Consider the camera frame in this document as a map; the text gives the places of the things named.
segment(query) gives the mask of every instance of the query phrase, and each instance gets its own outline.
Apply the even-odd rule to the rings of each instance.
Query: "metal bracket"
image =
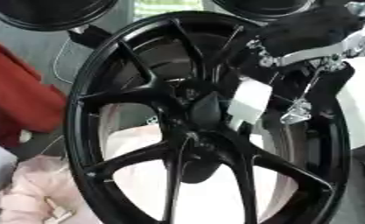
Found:
[[[301,123],[312,118],[310,111],[312,104],[305,98],[300,98],[288,109],[287,113],[282,115],[280,122],[283,124]]]
[[[111,33],[95,25],[73,28],[67,31],[67,33],[73,42],[92,49],[97,48],[106,39],[111,37]]]

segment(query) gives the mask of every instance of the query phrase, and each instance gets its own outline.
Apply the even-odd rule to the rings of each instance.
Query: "pink cloth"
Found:
[[[0,192],[0,224],[42,224],[51,218],[50,199],[74,216],[64,224],[98,224],[81,197],[67,165],[56,157],[39,156],[18,166],[12,184]]]

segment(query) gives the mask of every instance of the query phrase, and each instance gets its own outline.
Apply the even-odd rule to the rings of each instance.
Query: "floor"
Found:
[[[129,1],[121,1],[120,4],[129,4]],[[131,15],[126,9],[129,9],[129,7],[115,7],[108,15],[96,23],[100,27],[114,32],[129,23],[128,18],[131,18]],[[22,31],[0,22],[0,43],[40,71],[44,75],[43,82],[45,84],[53,84],[67,94],[70,84],[57,80],[53,75],[54,58],[66,40],[67,35],[64,32]],[[85,47],[68,43],[67,50],[60,56],[58,64],[60,75],[72,81],[81,64],[90,53],[91,50]],[[31,158],[60,136],[61,128],[55,130],[52,134],[36,134],[33,140],[23,144],[13,152],[21,159]],[[53,145],[48,153],[60,155],[63,147],[63,141],[59,141]],[[357,161],[353,163],[347,193],[332,224],[365,224],[365,180],[361,165]]]

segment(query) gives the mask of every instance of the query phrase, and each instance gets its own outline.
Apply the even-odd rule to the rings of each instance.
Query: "rim lip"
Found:
[[[312,7],[317,0],[307,0],[306,3],[303,5],[299,5],[297,7],[290,7],[289,10],[274,10],[272,13],[270,13],[269,10],[267,11],[263,10],[263,13],[244,10],[232,3],[227,3],[228,0],[213,0],[213,1],[225,11],[233,13],[236,16],[246,19],[252,19],[254,21],[270,22],[273,20],[290,16],[292,14],[301,11],[306,11],[310,7]]]
[[[81,194],[86,199],[87,203],[90,207],[95,211],[95,213],[99,216],[99,218],[104,221],[104,223],[127,223],[125,215],[122,213],[118,213],[115,208],[113,207],[112,200],[102,197],[99,194],[98,189],[94,189],[93,183],[87,180],[85,174],[82,170],[82,155],[83,153],[80,148],[82,147],[83,139],[79,136],[81,133],[78,126],[80,120],[80,104],[78,101],[78,95],[81,91],[88,87],[93,74],[96,74],[99,70],[99,67],[105,62],[105,60],[109,57],[109,55],[115,50],[115,42],[117,39],[127,36],[132,31],[138,30],[146,25],[150,25],[152,23],[162,21],[162,18],[169,18],[169,17],[191,17],[197,16],[198,14],[206,14],[208,16],[216,16],[217,18],[226,18],[226,19],[234,19],[234,20],[242,20],[237,17],[232,17],[220,13],[213,13],[213,12],[203,12],[203,11],[184,11],[184,12],[172,12],[166,13],[163,15],[158,15],[155,17],[149,17],[143,20],[140,20],[134,24],[131,24],[117,34],[113,35],[109,40],[105,41],[95,52],[93,52],[89,58],[87,59],[86,63],[83,65],[81,70],[78,73],[78,78],[83,80],[87,78],[85,83],[83,81],[75,82],[72,88],[72,92],[68,98],[68,104],[66,109],[66,119],[64,121],[64,135],[66,137],[66,147],[67,147],[67,155],[69,156],[69,162],[71,165],[71,171],[74,176],[74,180],[76,181],[77,186],[79,187]],[[336,111],[337,118],[336,118],[336,131],[338,136],[336,138],[339,139],[338,141],[338,149],[341,157],[339,157],[339,169],[341,174],[338,177],[337,185],[334,186],[333,195],[330,199],[327,200],[326,204],[324,205],[323,209],[319,211],[317,216],[312,223],[327,223],[331,220],[332,216],[334,215],[338,205],[340,204],[340,199],[345,191],[346,184],[347,184],[347,177],[349,174],[349,166],[350,166],[350,149],[349,149],[349,142],[347,136],[347,125],[345,124],[345,120],[343,114],[341,113],[340,105],[336,102],[333,109]],[[296,223],[299,223],[299,218],[303,221],[309,213],[302,213],[297,219]]]
[[[71,20],[67,20],[64,22],[54,22],[48,24],[33,24],[21,21],[20,19],[10,17],[8,15],[0,12],[0,20],[4,23],[15,26],[20,29],[35,31],[35,32],[58,32],[65,31],[75,27],[80,27],[82,25],[89,24],[96,19],[104,16],[107,12],[109,12],[119,0],[108,0],[106,3],[99,3],[97,7],[95,7],[94,11],[86,14],[84,17],[76,17]]]

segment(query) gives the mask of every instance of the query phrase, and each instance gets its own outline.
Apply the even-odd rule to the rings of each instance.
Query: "black wheel rim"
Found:
[[[233,150],[199,153],[211,161],[228,165],[234,171],[241,190],[245,190],[241,191],[245,223],[257,223],[254,179],[251,176],[253,164],[283,173],[299,184],[298,191],[289,203],[263,223],[326,223],[330,220],[345,190],[349,169],[347,127],[339,105],[336,104],[331,108],[334,115],[330,117],[318,115],[304,124],[307,135],[319,153],[314,156],[315,159],[309,161],[305,169],[299,168],[257,148],[245,137],[225,126],[215,125],[197,129],[195,123],[193,126],[196,128],[190,131],[189,127],[192,124],[184,114],[179,113],[183,109],[180,103],[167,94],[169,87],[157,78],[153,70],[137,54],[140,47],[145,48],[145,44],[153,44],[151,41],[155,41],[157,35],[171,35],[172,39],[180,41],[194,63],[192,79],[201,83],[211,80],[213,71],[208,69],[203,53],[192,41],[192,32],[227,33],[224,35],[225,41],[221,45],[221,52],[228,48],[227,43],[230,42],[228,40],[239,36],[237,33],[252,29],[255,29],[255,26],[244,20],[221,14],[170,13],[128,26],[90,56],[81,69],[68,100],[65,135],[75,181],[88,204],[104,223],[173,223],[181,180],[181,163],[185,161],[184,159],[191,159],[192,156],[190,148],[182,146],[194,144],[195,134],[199,138],[215,135],[216,138],[224,140],[221,141],[222,144],[232,145]],[[144,85],[123,92],[120,91],[121,88],[115,86],[105,87],[110,83],[107,69],[112,61],[121,57],[129,59],[137,68]],[[108,103],[119,102],[143,103],[152,107],[160,119],[164,141],[104,162],[97,133],[99,108]],[[177,147],[174,149],[180,150],[169,150],[170,145],[175,145]],[[126,165],[164,158],[171,163],[167,169],[171,181],[168,182],[164,219],[154,220],[133,205],[121,189],[108,180],[114,171]]]
[[[256,21],[268,22],[290,16],[301,11],[306,11],[314,5],[315,0],[308,0],[304,2],[300,1],[294,5],[285,5],[282,8],[252,8],[241,4],[241,1],[214,0],[214,2],[221,6],[225,11],[229,11],[237,16]]]
[[[104,1],[0,1],[0,20],[20,29],[65,31],[87,25],[112,9],[118,0]]]

